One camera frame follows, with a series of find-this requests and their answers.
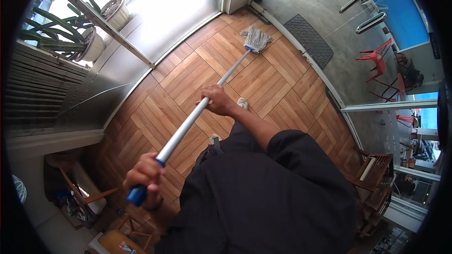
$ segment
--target wooden floor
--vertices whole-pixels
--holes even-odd
[[[194,109],[200,88],[217,82],[245,53],[239,32],[249,25],[271,35],[273,42],[261,54],[251,53],[243,60],[224,86],[228,95],[246,98],[250,111],[282,129],[309,133],[338,167],[348,172],[359,169],[353,137],[314,69],[273,25],[239,10],[194,33],[133,91],[87,164],[100,187],[120,187],[141,154],[161,150]],[[203,111],[167,163],[161,187],[165,200],[178,206],[185,178],[209,136],[216,133],[225,139],[233,124],[232,118]],[[113,207],[129,213],[137,226],[152,226],[149,215],[127,205],[125,197],[126,191],[113,194]]]

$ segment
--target potted plant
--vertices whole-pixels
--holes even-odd
[[[39,46],[48,48],[56,52],[62,52],[69,60],[95,61],[105,48],[104,40],[96,33],[94,25],[85,16],[74,16],[65,19],[51,14],[37,7],[33,11],[49,19],[51,22],[41,25],[33,20],[26,19],[26,23],[33,28],[22,30],[19,38],[22,40],[35,40]],[[64,30],[52,28],[55,25],[61,26]],[[78,29],[85,29],[80,34]]]
[[[129,20],[129,11],[126,8],[125,3],[125,0],[110,0],[102,7],[102,9],[100,9],[94,0],[89,0],[89,3],[87,2],[87,4],[101,15],[115,30],[120,30]],[[67,6],[80,16],[81,12],[77,8],[71,4],[68,4]]]

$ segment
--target mop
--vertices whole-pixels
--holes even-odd
[[[248,31],[241,31],[241,36],[246,36],[244,47],[247,49],[246,53],[235,63],[229,71],[227,71],[226,75],[224,75],[219,82],[218,85],[223,86],[232,72],[239,66],[239,64],[245,59],[246,55],[248,55],[251,51],[254,53],[259,53],[259,51],[263,50],[268,42],[272,40],[272,38],[266,34],[261,32],[257,28],[249,27]],[[178,146],[179,142],[182,140],[184,135],[188,132],[189,128],[193,125],[196,119],[199,117],[201,112],[206,108],[210,99],[205,97],[201,100],[201,102],[196,106],[196,108],[191,112],[191,114],[187,117],[187,119],[182,123],[182,125],[177,129],[176,133],[171,137],[171,139],[165,144],[165,146],[160,151],[159,155],[154,159],[157,161],[162,167],[165,166],[166,161],[171,156],[173,151]],[[146,199],[146,187],[142,184],[138,184],[132,188],[129,195],[127,195],[127,200],[134,204],[135,206],[141,206],[143,201]]]

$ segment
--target black pants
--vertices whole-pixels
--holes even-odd
[[[229,137],[220,141],[220,147],[224,154],[231,152],[265,153],[251,133],[237,121],[234,122]],[[199,155],[196,166],[216,155],[218,155],[217,150],[213,145],[209,145]]]

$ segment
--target hand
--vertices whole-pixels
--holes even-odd
[[[201,88],[201,99],[208,97],[210,99],[207,109],[221,116],[231,116],[232,111],[239,108],[237,104],[225,93],[223,87],[218,84],[209,85]]]
[[[161,203],[162,197],[159,191],[160,176],[165,174],[160,164],[154,160],[157,153],[141,155],[140,160],[132,170],[127,172],[124,187],[130,190],[136,184],[147,187],[147,198],[143,202],[144,209],[153,209]]]

